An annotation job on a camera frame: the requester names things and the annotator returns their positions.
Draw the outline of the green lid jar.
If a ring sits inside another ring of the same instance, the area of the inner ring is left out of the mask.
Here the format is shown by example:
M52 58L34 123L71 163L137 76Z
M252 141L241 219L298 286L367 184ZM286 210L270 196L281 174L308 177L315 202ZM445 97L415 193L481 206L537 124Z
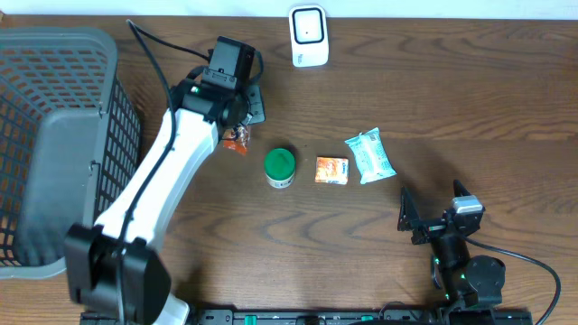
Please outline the green lid jar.
M283 189L293 183L296 160L289 150L275 148L266 155L264 169L269 185L275 189Z

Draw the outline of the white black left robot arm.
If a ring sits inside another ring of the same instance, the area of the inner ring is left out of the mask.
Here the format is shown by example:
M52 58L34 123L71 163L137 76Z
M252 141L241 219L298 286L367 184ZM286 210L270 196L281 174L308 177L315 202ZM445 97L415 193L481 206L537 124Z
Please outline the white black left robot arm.
M190 307L171 293L159 252L170 219L194 174L226 131L264 121L254 47L220 36L209 63L166 89L168 108L146 157L120 196L91 227L64 240L70 298L82 321L183 324Z

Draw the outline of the red orange snack bar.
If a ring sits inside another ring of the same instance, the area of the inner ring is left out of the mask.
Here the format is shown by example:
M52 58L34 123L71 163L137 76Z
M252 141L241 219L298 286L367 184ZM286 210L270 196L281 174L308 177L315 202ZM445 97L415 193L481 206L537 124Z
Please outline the red orange snack bar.
M239 125L225 131L222 143L223 147L241 155L246 155L250 142L250 127Z

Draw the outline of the orange snack box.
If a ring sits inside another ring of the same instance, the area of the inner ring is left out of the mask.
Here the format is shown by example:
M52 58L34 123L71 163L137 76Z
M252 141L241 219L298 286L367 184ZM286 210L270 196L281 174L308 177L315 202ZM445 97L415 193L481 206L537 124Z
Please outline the orange snack box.
M318 157L314 180L318 183L346 185L349 180L347 158Z

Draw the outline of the teal wet wipes pack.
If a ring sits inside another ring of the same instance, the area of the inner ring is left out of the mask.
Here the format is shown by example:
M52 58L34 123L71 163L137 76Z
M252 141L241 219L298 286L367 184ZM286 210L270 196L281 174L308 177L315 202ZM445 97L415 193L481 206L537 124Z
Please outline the teal wet wipes pack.
M361 184L396 176L396 171L382 144L378 127L346 140L345 144L353 152Z

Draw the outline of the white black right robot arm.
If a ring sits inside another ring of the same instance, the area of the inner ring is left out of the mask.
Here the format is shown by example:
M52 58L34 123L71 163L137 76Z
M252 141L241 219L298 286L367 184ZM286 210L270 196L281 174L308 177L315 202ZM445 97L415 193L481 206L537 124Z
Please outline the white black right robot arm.
M433 285L462 309L491 308L502 303L506 267L488 255L472 256L466 240L480 229L484 206L457 180L451 206L439 218L421 218L409 189L401 190L397 229L410 231L414 245L432 248Z

